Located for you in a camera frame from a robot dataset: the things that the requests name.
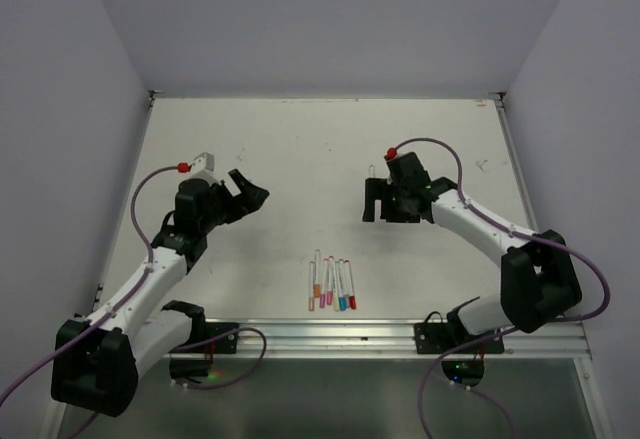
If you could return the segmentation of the blue cap pen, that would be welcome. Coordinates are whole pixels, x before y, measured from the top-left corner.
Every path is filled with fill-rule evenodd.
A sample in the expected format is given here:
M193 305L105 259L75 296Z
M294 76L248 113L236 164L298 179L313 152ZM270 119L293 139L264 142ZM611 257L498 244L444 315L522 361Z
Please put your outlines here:
M339 282L339 288L340 288L339 304L340 304L340 309L344 311L348 308L348 293L345 286L345 273L344 273L343 259L338 260L337 270L338 270L338 282Z

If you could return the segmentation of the red cap pen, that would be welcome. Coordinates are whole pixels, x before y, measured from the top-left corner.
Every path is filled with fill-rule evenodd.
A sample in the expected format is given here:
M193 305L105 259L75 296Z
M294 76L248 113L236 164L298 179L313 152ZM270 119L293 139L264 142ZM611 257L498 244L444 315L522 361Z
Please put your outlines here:
M349 284L349 304L350 308L353 310L357 309L357 302L355 296L355 285L354 285L354 276L353 276L353 268L350 260L345 260L345 268L348 274L348 284Z

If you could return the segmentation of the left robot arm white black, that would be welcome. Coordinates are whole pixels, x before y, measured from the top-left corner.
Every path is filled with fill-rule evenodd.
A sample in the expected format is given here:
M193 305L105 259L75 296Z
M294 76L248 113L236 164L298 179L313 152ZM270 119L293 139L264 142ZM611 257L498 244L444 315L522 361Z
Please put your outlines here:
M201 349L208 338L202 307L181 301L163 304L207 249L216 227L257 212L270 193L238 170L229 176L233 194L207 169L182 164L173 209L147 256L128 281L85 319L70 319L58 330L51 377L54 400L110 417L132 402L146 372L166 354Z

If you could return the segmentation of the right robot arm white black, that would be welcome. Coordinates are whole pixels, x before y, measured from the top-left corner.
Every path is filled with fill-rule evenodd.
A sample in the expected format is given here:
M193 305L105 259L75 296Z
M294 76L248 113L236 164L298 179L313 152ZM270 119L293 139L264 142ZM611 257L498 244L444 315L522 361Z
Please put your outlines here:
M364 182L363 221L435 224L499 269L497 293L465 301L437 322L415 325L418 353L470 352L482 337L504 328L532 333L581 302L579 280L559 233L501 224L500 216L462 199L458 183L431 178L413 152L388 154L386 164L388 178Z

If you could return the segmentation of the orange band pen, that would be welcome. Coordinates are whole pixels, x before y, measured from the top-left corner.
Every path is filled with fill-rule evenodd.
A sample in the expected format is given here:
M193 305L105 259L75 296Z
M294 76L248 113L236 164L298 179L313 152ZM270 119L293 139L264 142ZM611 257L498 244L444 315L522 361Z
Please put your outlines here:
M320 284L321 278L321 251L316 249L314 251L314 269L313 269L313 294L315 298L319 298L322 291L322 286Z

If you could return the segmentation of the pink cap pen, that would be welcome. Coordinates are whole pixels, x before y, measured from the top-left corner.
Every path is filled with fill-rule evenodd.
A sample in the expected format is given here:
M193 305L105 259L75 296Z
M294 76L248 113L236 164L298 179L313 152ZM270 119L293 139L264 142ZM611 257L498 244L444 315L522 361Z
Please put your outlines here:
M321 264L321 283L320 283L320 297L319 306L324 308L328 304L328 298L330 296L330 272L329 272L329 259L324 258Z

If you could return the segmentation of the peach cap pen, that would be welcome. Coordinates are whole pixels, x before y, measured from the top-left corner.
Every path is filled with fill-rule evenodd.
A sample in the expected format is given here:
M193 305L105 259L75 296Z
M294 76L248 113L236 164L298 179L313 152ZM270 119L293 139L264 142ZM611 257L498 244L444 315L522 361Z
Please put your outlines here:
M316 263L315 261L309 262L309 294L308 294L308 310L313 312L315 310L315 286L316 286Z

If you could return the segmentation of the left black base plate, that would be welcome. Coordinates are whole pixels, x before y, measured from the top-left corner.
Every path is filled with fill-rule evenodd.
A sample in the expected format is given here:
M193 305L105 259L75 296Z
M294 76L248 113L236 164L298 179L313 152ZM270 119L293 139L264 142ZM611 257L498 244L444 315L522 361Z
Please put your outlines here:
M239 326L237 322L205 321L197 325L187 342L174 348L172 353L203 354L206 357L235 354Z

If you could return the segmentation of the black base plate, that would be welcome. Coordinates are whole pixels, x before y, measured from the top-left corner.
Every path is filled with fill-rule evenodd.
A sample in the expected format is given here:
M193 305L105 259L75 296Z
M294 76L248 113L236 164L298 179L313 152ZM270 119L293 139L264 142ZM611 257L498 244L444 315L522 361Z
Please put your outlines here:
M239 326L237 322L205 321L197 325L187 342L174 348L172 353L203 354L206 357L235 354Z
M437 311L430 313L423 321L413 325L413 339L419 355L439 355L462 344L479 339L451 326ZM459 354L503 354L505 346L502 338L486 339L482 343L467 346Z

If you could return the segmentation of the aluminium mounting rail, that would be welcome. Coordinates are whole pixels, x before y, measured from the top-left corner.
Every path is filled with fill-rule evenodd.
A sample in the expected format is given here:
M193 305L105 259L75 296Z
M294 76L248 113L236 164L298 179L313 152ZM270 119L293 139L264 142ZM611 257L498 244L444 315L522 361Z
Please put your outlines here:
M415 319L257 319L241 327L255 328L267 338L267 359L431 359L420 354L414 339ZM548 324L532 334L511 333L504 351L487 351L485 358L585 359L590 356L583 327L578 323Z

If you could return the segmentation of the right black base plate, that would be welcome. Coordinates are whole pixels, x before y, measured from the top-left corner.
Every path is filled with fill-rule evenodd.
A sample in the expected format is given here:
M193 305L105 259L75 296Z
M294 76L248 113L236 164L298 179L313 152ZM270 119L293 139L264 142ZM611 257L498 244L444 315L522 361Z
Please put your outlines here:
M439 355L462 344L479 339L451 326L437 311L430 313L423 321L413 325L413 339L419 355ZM503 354L505 346L502 338L486 339L482 343L467 346L459 354Z

